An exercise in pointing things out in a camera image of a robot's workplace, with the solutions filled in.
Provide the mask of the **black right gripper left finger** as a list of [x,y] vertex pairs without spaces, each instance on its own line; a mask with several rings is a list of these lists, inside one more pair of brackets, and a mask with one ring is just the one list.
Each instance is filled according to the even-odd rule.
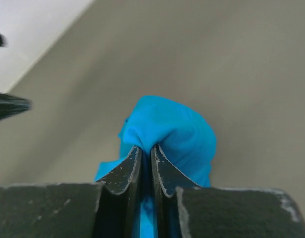
[[126,158],[103,178],[94,225],[96,238],[140,236],[142,150],[133,146]]

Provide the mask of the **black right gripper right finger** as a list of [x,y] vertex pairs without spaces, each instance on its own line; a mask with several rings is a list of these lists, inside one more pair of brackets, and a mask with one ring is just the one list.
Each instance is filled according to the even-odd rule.
[[165,155],[161,146],[151,149],[153,227],[156,238],[181,238],[176,187],[200,188]]

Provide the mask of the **blue t-shirt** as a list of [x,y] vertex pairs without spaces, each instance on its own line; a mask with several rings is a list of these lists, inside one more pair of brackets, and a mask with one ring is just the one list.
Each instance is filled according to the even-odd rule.
[[135,105],[119,133],[119,158],[99,165],[96,180],[120,164],[132,146],[144,154],[140,237],[152,238],[153,196],[151,194],[150,154],[154,145],[161,146],[166,157],[182,173],[202,187],[209,187],[211,160],[215,155],[216,137],[204,118],[187,106],[158,96],[143,96]]

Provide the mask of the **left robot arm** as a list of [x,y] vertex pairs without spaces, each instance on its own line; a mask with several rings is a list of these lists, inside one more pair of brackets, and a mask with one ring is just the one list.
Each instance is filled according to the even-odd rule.
[[0,93],[0,120],[24,113],[30,108],[30,100],[7,93]]

